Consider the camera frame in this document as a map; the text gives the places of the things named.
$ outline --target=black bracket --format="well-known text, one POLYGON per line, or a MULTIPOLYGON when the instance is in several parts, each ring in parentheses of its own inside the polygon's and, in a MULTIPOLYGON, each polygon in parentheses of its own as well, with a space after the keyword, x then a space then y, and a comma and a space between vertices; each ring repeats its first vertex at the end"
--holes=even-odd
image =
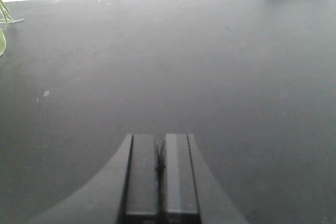
POLYGON ((246 224, 193 135, 128 134, 102 170, 28 224, 246 224))

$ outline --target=houseplant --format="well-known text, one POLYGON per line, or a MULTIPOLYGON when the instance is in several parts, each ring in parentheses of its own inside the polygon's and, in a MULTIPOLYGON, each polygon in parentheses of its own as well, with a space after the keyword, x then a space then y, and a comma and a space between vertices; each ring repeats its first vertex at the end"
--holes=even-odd
POLYGON ((6 50, 6 38, 3 33, 3 30, 7 28, 7 25, 9 23, 15 23, 22 19, 14 20, 10 15, 7 6, 2 0, 0 0, 0 14, 2 15, 2 18, 0 18, 0 24, 5 24, 5 27, 0 27, 0 56, 1 56, 6 50))

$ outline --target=plant leaf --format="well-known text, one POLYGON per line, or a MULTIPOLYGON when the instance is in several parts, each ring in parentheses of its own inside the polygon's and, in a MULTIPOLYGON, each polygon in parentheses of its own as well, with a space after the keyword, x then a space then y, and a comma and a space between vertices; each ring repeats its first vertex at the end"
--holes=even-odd
POLYGON ((8 12, 9 16, 10 16, 10 12, 9 12, 9 9, 7 8, 6 4, 0 0, 0 4, 5 8, 5 10, 8 12))
MULTIPOLYGON (((24 18, 22 18, 22 19, 8 19, 7 23, 8 24, 9 23, 15 23, 15 22, 19 22, 19 21, 22 21, 22 20, 24 20, 24 18)), ((0 24, 4 24, 4 23, 6 23, 6 20, 4 20, 3 18, 0 18, 0 24)))
POLYGON ((4 12, 5 12, 5 15, 6 15, 6 17, 7 17, 7 19, 11 19, 11 20, 13 20, 13 18, 12 18, 12 16, 9 14, 9 12, 7 11, 7 6, 5 5, 5 6, 3 6, 2 5, 2 7, 3 7, 3 9, 4 9, 4 12))
POLYGON ((6 39, 4 33, 0 29, 0 56, 4 53, 5 49, 6 49, 6 39))
POLYGON ((2 5, 0 4, 0 11, 2 12, 2 15, 4 16, 5 18, 5 23, 6 23, 6 28, 7 28, 7 24, 8 24, 8 20, 7 20, 7 16, 4 12, 4 8, 2 7, 2 5))

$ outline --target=dark gray tabletop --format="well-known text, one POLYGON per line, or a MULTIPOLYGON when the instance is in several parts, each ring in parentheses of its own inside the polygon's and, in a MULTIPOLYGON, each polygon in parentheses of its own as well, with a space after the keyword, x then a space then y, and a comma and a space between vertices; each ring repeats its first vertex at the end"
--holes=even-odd
POLYGON ((127 133, 194 133, 250 223, 336 223, 336 0, 43 0, 0 58, 0 223, 127 133))

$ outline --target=desk surface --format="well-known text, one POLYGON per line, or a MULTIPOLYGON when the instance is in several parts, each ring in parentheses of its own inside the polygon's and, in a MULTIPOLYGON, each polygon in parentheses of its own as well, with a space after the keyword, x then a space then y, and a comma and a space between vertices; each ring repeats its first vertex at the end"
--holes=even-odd
POLYGON ((250 223, 336 223, 335 3, 9 3, 0 222, 66 198, 131 132, 194 133, 250 223))

